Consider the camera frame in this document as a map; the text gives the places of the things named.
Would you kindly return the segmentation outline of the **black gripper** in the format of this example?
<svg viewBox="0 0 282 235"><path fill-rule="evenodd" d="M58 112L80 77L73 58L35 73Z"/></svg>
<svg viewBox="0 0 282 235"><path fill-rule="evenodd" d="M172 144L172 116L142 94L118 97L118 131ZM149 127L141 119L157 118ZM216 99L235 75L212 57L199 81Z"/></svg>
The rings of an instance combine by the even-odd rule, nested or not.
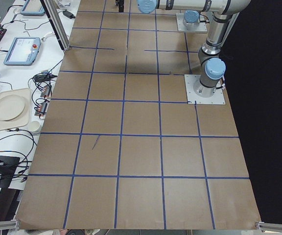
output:
<svg viewBox="0 0 282 235"><path fill-rule="evenodd" d="M118 11L124 11L124 0L116 0L116 6L118 6Z"/></svg>

